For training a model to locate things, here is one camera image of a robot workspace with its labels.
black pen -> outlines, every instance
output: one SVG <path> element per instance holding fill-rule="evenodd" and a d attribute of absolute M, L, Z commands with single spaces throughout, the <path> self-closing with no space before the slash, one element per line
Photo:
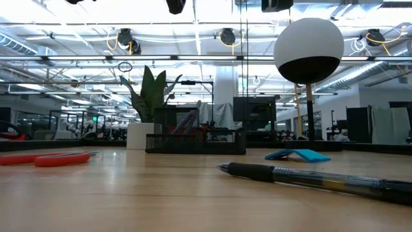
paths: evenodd
<path fill-rule="evenodd" d="M 412 205 L 412 182 L 292 170 L 235 162 L 219 164 L 218 168 L 230 175 L 252 180 L 295 184 Z"/>

plant leaf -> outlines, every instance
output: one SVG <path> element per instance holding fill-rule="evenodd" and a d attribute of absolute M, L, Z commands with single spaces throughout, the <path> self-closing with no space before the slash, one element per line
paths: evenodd
<path fill-rule="evenodd" d="M 182 77 L 182 75 L 183 75 L 183 74 L 180 74 L 180 75 L 176 78 L 176 80 L 174 80 L 174 82 L 173 82 L 170 86 L 168 86 L 168 87 L 166 88 L 165 93 L 164 93 L 165 96 L 166 96 L 167 94 L 169 94 L 170 92 L 172 92 L 174 86 L 177 84 L 177 82 L 178 82 L 179 79 Z"/>
<path fill-rule="evenodd" d="M 154 81 L 150 93 L 145 98 L 151 115 L 155 114 L 155 108 L 161 108 L 164 102 L 164 88 L 166 84 L 166 71 L 161 72 Z"/>
<path fill-rule="evenodd" d="M 144 66 L 142 89 L 140 90 L 140 95 L 146 99 L 146 97 L 152 91 L 153 84 L 155 83 L 155 78 L 149 67 Z"/>
<path fill-rule="evenodd" d="M 134 91 L 132 86 L 124 77 L 120 76 L 120 82 L 129 89 L 131 95 L 131 105 L 139 114 L 140 120 L 142 122 L 152 122 L 153 116 L 149 111 L 149 108 L 147 107 L 147 104 L 145 103 L 143 97 Z"/>

black and white sphere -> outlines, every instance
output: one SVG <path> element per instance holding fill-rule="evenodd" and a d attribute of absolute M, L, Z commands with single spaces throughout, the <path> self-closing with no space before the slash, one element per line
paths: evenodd
<path fill-rule="evenodd" d="M 300 19 L 277 38 L 274 60 L 279 73 L 298 84 L 316 83 L 329 77 L 341 62 L 344 41 L 330 21 Z"/>

wooden table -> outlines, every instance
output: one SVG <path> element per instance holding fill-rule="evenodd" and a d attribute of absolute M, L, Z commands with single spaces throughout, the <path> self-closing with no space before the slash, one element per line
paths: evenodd
<path fill-rule="evenodd" d="M 320 164 L 103 150 L 89 164 L 0 166 L 0 231 L 412 231 L 412 207 L 230 177 L 221 162 L 412 181 L 412 157 L 344 151 Z M 43 153 L 52 150 L 21 151 Z"/>

